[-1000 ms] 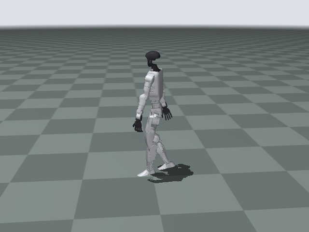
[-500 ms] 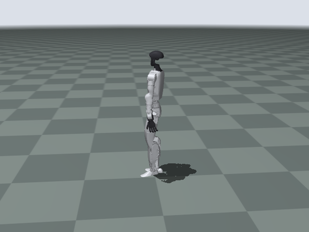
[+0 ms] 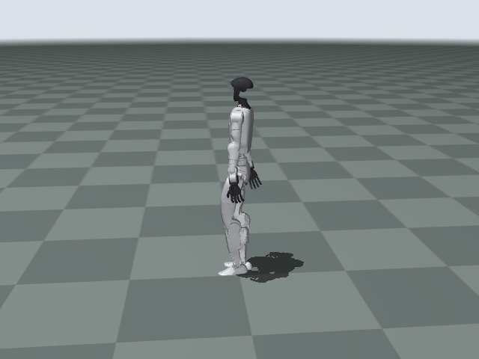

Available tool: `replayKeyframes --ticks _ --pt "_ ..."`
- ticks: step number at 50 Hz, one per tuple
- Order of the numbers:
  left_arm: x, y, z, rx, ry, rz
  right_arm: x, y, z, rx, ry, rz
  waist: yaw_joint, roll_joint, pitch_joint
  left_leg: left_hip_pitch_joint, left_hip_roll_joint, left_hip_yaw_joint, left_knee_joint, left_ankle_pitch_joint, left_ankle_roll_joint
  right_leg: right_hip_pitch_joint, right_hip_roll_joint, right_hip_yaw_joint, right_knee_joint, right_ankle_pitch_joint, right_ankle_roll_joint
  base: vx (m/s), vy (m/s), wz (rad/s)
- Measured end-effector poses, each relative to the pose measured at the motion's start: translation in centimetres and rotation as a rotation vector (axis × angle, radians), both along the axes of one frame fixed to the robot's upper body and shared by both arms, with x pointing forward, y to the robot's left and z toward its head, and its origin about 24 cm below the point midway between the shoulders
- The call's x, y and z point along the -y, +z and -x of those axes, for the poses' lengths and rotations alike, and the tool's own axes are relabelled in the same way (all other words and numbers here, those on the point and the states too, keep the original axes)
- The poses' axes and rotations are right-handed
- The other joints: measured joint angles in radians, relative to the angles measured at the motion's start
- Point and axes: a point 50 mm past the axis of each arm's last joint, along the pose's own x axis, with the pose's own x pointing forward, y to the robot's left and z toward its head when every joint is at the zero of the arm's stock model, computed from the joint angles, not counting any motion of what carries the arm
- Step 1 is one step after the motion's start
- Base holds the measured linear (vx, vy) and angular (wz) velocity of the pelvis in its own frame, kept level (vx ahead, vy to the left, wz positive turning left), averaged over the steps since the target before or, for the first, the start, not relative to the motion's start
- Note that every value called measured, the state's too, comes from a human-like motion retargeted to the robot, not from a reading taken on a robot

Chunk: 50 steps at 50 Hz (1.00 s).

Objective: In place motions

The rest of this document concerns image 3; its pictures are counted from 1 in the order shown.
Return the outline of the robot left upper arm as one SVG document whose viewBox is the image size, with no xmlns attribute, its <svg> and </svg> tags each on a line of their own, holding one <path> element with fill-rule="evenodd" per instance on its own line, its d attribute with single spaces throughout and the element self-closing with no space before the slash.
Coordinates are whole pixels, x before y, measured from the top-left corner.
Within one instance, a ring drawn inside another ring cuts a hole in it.
<svg viewBox="0 0 479 359">
<path fill-rule="evenodd" d="M 229 145 L 235 144 L 237 145 L 238 150 L 240 150 L 242 124 L 244 122 L 243 111 L 234 111 L 233 113 L 231 113 L 230 122 L 231 122 L 231 137 L 233 139 L 233 142 L 229 143 Z"/>
</svg>

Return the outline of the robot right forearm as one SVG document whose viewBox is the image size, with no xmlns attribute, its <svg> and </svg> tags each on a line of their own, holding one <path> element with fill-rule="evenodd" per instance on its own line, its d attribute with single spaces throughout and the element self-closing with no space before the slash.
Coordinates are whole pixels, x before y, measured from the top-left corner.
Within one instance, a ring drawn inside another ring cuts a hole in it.
<svg viewBox="0 0 479 359">
<path fill-rule="evenodd" d="M 250 164 L 250 168 L 253 167 L 253 164 L 251 162 L 251 151 L 249 151 L 248 153 L 244 153 L 245 157 L 247 157 L 247 162 Z"/>
</svg>

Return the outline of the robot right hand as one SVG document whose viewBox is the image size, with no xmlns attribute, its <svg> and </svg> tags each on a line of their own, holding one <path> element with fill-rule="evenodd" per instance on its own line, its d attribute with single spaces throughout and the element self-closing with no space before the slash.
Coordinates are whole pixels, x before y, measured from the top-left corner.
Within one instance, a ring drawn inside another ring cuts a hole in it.
<svg viewBox="0 0 479 359">
<path fill-rule="evenodd" d="M 251 162 L 252 162 L 252 161 L 251 161 Z M 252 162 L 252 164 L 253 164 L 253 162 Z M 257 180 L 258 180 L 258 182 L 259 182 L 260 184 L 261 184 L 261 182 L 260 182 L 260 180 L 259 180 L 259 178 L 258 178 L 258 176 L 257 176 L 257 172 L 256 172 L 255 170 L 253 170 L 253 169 L 254 169 L 254 165 L 253 165 L 252 168 L 250 168 L 250 170 L 251 170 L 251 176 L 250 176 L 250 179 L 249 179 L 249 184 L 250 184 L 251 189 L 253 189 L 253 188 L 252 188 L 252 185 L 251 185 L 251 182 L 252 182 L 254 188 L 256 189 L 256 186 L 255 186 L 255 184 L 254 184 L 254 181 L 255 181 L 257 187 L 259 187 L 259 185 L 258 185 L 258 183 L 257 183 Z M 257 180 L 256 180 L 256 177 L 257 177 Z M 245 184 L 247 185 L 248 183 L 245 183 Z M 262 184 L 261 184 L 261 185 L 262 185 Z"/>
</svg>

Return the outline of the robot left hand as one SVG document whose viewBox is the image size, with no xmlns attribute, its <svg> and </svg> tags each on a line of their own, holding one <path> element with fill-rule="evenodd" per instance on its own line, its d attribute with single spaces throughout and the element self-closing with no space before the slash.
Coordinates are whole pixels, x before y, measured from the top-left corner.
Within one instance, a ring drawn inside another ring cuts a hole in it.
<svg viewBox="0 0 479 359">
<path fill-rule="evenodd" d="M 227 193 L 227 198 L 229 198 L 229 194 L 231 195 L 231 202 L 232 203 L 241 203 L 241 201 L 244 201 L 243 198 L 242 198 L 242 195 L 241 195 L 241 190 L 240 190 L 240 187 L 237 185 L 239 184 L 239 177 L 237 175 L 237 182 L 230 182 L 229 180 L 229 184 L 231 185 L 229 187 L 229 190 L 228 190 L 228 193 Z M 233 200 L 233 196 L 234 196 L 234 200 Z M 236 196 L 237 196 L 237 199 L 236 199 Z M 239 198 L 240 196 L 240 198 Z M 241 201 L 240 201 L 241 199 Z M 238 202 L 237 202 L 238 200 Z"/>
</svg>

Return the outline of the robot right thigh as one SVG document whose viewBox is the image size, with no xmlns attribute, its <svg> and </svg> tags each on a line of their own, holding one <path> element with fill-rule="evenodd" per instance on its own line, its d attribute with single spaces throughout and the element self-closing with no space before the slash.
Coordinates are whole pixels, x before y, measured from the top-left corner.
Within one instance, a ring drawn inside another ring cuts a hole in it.
<svg viewBox="0 0 479 359">
<path fill-rule="evenodd" d="M 251 176 L 251 171 L 250 171 L 250 176 Z M 249 177 L 250 179 L 250 177 Z M 246 183 L 248 183 L 249 179 L 246 181 Z M 242 195 L 242 198 L 244 200 L 245 198 L 245 186 L 242 187 L 242 191 L 241 191 L 241 195 Z M 239 195 L 239 199 L 240 199 L 240 195 Z M 240 199 L 241 201 L 241 199 Z M 237 200 L 238 202 L 238 200 Z M 233 214 L 233 217 L 236 218 L 237 220 L 239 220 L 239 222 L 241 223 L 241 227 L 246 227 L 249 225 L 250 223 L 250 217 L 247 213 L 244 213 L 242 212 L 242 205 L 243 205 L 244 201 L 241 201 L 241 203 L 237 203 L 236 204 L 236 209 L 235 209 L 235 212 Z"/>
</svg>

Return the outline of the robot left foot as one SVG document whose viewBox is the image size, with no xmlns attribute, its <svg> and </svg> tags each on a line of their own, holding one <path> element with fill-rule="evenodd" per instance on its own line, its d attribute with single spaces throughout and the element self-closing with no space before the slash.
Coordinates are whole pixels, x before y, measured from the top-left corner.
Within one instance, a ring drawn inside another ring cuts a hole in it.
<svg viewBox="0 0 479 359">
<path fill-rule="evenodd" d="M 233 266 L 231 265 L 227 269 L 225 269 L 223 271 L 220 271 L 219 274 L 220 275 L 234 275 L 234 274 L 245 274 L 246 272 L 248 272 L 248 269 L 244 264 L 240 264 L 237 267 L 239 267 L 239 268 L 234 269 Z"/>
</svg>

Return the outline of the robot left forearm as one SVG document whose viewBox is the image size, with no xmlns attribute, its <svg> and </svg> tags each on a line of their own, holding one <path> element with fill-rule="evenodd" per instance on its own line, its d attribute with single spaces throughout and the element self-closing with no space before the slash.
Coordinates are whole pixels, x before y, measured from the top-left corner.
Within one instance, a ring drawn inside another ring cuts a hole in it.
<svg viewBox="0 0 479 359">
<path fill-rule="evenodd" d="M 228 146 L 228 152 L 229 152 L 229 162 L 228 162 L 228 173 L 229 173 L 229 180 L 230 182 L 237 182 L 237 173 L 238 173 L 238 160 L 240 159 L 239 157 L 239 150 L 237 145 L 235 144 L 230 144 Z"/>
</svg>

